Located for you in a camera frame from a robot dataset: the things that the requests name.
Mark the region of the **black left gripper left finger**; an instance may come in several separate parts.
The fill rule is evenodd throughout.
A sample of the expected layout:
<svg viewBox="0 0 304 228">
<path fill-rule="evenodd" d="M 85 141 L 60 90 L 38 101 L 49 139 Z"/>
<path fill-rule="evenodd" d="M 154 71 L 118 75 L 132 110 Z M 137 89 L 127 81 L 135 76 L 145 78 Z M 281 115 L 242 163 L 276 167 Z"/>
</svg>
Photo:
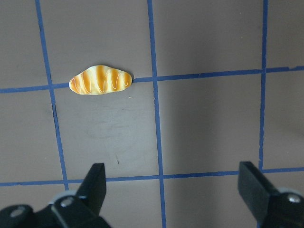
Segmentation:
<svg viewBox="0 0 304 228">
<path fill-rule="evenodd" d="M 99 216 L 105 195 L 105 165 L 94 163 L 78 190 L 55 200 L 51 211 L 61 228 L 105 228 Z"/>
</svg>

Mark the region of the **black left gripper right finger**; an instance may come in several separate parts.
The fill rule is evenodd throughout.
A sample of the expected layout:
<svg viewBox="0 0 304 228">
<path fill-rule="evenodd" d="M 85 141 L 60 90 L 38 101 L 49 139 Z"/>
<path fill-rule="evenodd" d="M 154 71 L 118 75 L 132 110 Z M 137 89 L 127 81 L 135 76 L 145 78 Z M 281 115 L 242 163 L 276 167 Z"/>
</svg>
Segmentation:
<svg viewBox="0 0 304 228">
<path fill-rule="evenodd" d="M 261 228 L 304 226 L 304 195 L 275 187 L 252 162 L 239 163 L 237 188 Z"/>
</svg>

